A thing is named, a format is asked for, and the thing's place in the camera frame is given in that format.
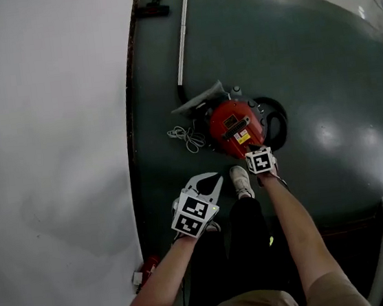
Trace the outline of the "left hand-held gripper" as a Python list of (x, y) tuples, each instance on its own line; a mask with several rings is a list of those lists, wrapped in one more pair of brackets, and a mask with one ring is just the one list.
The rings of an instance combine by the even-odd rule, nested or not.
[[(217, 175), (216, 172), (192, 176), (173, 204), (171, 228), (178, 234), (198, 239), (219, 212), (216, 203), (222, 184), (223, 176)], [(197, 193), (212, 193), (212, 203)]]

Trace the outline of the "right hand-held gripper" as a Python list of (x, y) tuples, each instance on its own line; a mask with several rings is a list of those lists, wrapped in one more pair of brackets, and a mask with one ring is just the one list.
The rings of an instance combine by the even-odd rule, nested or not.
[(246, 151), (245, 160), (248, 170), (252, 174), (259, 175), (277, 168), (277, 161), (270, 147), (249, 144)]

